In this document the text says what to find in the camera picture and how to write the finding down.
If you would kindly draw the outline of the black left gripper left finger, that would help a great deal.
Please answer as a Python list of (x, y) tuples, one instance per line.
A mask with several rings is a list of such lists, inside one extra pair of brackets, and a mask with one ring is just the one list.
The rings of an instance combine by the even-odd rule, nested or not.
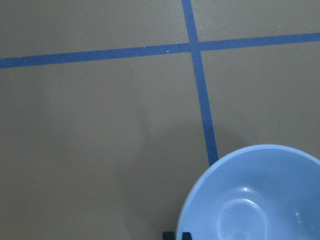
[(162, 233), (162, 240), (175, 240), (175, 233), (173, 231), (164, 231)]

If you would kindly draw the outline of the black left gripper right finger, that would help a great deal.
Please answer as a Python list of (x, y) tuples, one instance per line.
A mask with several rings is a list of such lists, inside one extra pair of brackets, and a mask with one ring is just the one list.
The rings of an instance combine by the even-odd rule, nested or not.
[(192, 240), (192, 234), (190, 232), (182, 232), (181, 240)]

